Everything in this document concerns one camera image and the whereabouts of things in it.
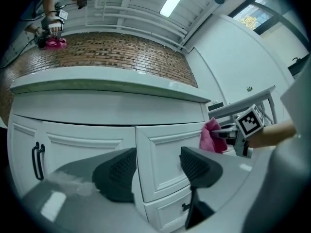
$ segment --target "brick backsplash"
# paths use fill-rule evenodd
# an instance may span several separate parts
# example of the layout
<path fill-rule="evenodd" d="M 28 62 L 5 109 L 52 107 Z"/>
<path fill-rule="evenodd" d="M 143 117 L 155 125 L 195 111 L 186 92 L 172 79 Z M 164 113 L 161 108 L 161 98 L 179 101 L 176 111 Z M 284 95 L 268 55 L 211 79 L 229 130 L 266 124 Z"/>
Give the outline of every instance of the brick backsplash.
<path fill-rule="evenodd" d="M 0 117 L 8 123 L 13 100 L 12 80 L 41 70 L 70 66 L 101 66 L 149 73 L 197 87 L 184 55 L 159 43 L 119 33 L 78 33 L 66 36 L 62 50 L 32 48 L 0 70 Z"/>

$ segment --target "white countertop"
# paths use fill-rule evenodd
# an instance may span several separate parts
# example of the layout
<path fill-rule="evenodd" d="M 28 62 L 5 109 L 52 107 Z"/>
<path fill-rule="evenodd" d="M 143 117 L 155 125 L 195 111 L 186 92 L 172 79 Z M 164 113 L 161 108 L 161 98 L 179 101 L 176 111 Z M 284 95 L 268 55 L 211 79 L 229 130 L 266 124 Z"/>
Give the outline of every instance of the white countertop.
<path fill-rule="evenodd" d="M 13 81 L 14 94 L 50 90 L 101 90 L 210 102 L 209 93 L 177 81 L 112 67 L 62 67 Z"/>

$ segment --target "drawer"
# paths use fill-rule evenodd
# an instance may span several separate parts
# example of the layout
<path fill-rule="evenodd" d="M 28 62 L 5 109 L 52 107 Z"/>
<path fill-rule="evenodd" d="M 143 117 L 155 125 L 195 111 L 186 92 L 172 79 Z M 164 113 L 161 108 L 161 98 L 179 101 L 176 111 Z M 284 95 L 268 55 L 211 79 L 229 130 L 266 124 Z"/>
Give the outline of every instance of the drawer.
<path fill-rule="evenodd" d="M 158 231 L 170 233 L 185 225 L 188 211 L 183 204 L 191 200 L 190 186 L 181 189 L 165 198 L 145 203 L 149 223 Z"/>
<path fill-rule="evenodd" d="M 203 125 L 204 122 L 136 127 L 144 202 L 161 199 L 190 184 L 180 165 L 180 148 L 198 148 Z"/>

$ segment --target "cabinet door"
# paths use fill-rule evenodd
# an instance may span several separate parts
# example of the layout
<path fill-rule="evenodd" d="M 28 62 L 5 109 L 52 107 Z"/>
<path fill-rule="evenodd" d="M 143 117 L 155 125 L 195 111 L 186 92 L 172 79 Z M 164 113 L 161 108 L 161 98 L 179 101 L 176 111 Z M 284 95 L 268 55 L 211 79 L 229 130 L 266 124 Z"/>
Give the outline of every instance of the cabinet door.
<path fill-rule="evenodd" d="M 8 130 L 8 157 L 17 192 L 23 197 L 39 183 L 35 177 L 32 148 L 40 142 L 42 121 L 11 115 Z"/>
<path fill-rule="evenodd" d="M 203 125 L 136 127 L 138 170 L 145 202 L 163 198 L 189 184 L 180 165 L 180 148 L 198 148 Z"/>
<path fill-rule="evenodd" d="M 104 127 L 43 122 L 44 170 L 96 155 L 136 147 L 134 127 Z"/>
<path fill-rule="evenodd" d="M 162 233 L 170 233 L 185 225 L 191 191 L 187 186 L 162 199 L 145 203 L 149 223 Z"/>

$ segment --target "person's arm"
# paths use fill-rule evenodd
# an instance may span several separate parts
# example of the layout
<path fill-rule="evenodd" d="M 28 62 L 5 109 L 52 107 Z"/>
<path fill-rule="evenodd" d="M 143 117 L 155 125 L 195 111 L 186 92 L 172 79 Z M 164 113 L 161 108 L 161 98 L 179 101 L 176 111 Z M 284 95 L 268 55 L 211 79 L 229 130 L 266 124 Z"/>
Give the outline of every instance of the person's arm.
<path fill-rule="evenodd" d="M 55 10 L 55 0 L 42 0 L 42 6 L 43 6 L 44 13 Z M 55 16 L 55 12 L 50 12 L 46 14 L 46 17 L 54 17 L 54 16 Z M 52 23 L 58 23 L 58 20 L 54 20 L 52 21 Z M 61 28 L 60 27 L 52 28 L 51 30 L 52 32 L 57 32 L 57 31 L 60 31 Z"/>
<path fill-rule="evenodd" d="M 34 24 L 30 24 L 25 28 L 25 31 L 30 32 L 30 33 L 36 33 L 36 30 L 38 29 L 37 26 Z"/>
<path fill-rule="evenodd" d="M 293 137 L 296 129 L 291 120 L 269 125 L 248 137 L 248 146 L 251 148 L 262 148 L 275 146 L 281 141 Z"/>

